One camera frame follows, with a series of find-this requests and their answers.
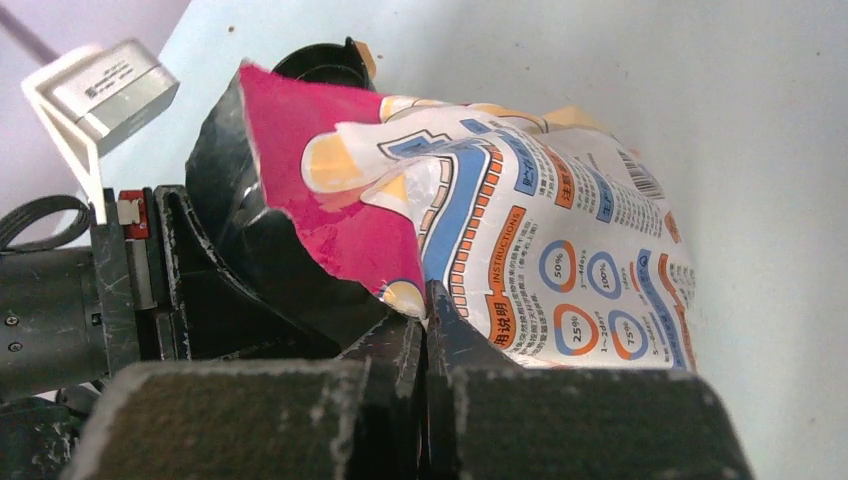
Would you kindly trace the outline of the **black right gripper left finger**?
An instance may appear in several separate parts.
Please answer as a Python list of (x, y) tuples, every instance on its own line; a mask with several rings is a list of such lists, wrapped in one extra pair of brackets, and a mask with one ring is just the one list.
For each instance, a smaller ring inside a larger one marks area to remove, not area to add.
[(63, 477), (412, 479), (423, 339), (389, 315), (335, 359), (132, 365)]

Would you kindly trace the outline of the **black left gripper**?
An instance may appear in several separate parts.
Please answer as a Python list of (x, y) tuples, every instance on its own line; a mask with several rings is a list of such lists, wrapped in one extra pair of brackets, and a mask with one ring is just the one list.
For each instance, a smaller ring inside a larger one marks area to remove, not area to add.
[(102, 381), (149, 360), (326, 359), (390, 315), (364, 287), (282, 262), (267, 300), (226, 264), (178, 185), (70, 195), (1, 221), (1, 397)]

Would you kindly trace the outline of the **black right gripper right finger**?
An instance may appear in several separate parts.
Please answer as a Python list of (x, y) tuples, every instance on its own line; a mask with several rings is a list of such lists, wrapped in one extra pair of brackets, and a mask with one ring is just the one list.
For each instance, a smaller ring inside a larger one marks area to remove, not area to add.
[(697, 375), (524, 368), (442, 283), (426, 288), (430, 478), (752, 477), (719, 396)]

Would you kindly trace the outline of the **pink blue cat food bag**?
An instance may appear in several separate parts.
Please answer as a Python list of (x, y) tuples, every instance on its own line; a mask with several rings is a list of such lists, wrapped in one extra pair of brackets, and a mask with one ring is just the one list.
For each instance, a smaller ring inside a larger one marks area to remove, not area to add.
[(576, 107), (535, 116), (241, 66), (185, 184), (290, 307), (320, 274), (423, 318), (429, 282), (527, 367), (694, 370), (695, 273), (655, 177)]

